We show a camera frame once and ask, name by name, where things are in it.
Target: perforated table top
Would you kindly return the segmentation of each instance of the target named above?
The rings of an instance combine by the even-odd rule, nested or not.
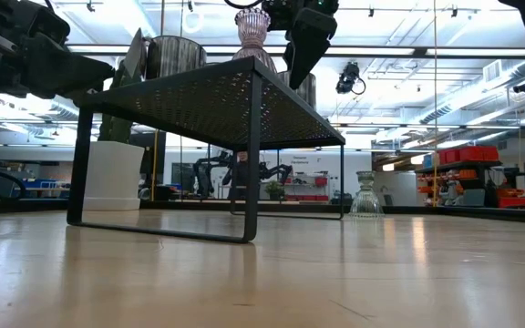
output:
[[[255,75],[262,80],[261,149],[345,144],[337,130],[254,57],[90,95],[80,107],[245,149]]]

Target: black metal table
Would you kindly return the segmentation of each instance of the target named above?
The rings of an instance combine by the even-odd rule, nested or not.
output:
[[[250,159],[257,159],[262,149],[340,146],[341,193],[344,193],[345,139],[254,57],[90,95],[79,106],[67,212],[67,222],[71,225],[209,241],[248,242],[256,236],[258,160],[248,162],[242,237],[83,222],[90,130],[95,112],[207,142],[234,153],[247,150]]]

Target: blue box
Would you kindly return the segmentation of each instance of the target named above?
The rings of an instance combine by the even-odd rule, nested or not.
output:
[[[425,155],[425,159],[423,160],[423,168],[428,169],[433,167],[433,155],[428,154]]]

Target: pink glass vase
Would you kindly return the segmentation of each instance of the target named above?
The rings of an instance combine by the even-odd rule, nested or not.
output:
[[[234,54],[232,59],[255,56],[273,73],[276,73],[277,69],[271,56],[263,49],[266,29],[271,24],[271,17],[262,9],[249,8],[236,14],[234,21],[238,26],[238,37],[241,39],[242,48]]]

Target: metal vase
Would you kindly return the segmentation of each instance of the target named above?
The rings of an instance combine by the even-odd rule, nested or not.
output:
[[[146,79],[167,77],[204,67],[206,50],[185,37],[158,36],[151,40]]]
[[[289,85],[291,79],[291,71],[284,71],[277,74],[279,78],[284,82],[285,85]],[[316,100],[316,91],[315,91],[315,75],[309,73],[309,75],[303,80],[303,83],[299,88],[295,90],[295,93],[299,95],[311,108],[317,111],[317,100]]]
[[[273,59],[263,49],[266,29],[271,24],[269,14],[259,8],[243,9],[236,14],[234,22],[238,26],[238,37],[241,39],[242,48],[232,59],[254,56],[276,73],[277,68],[274,66]]]

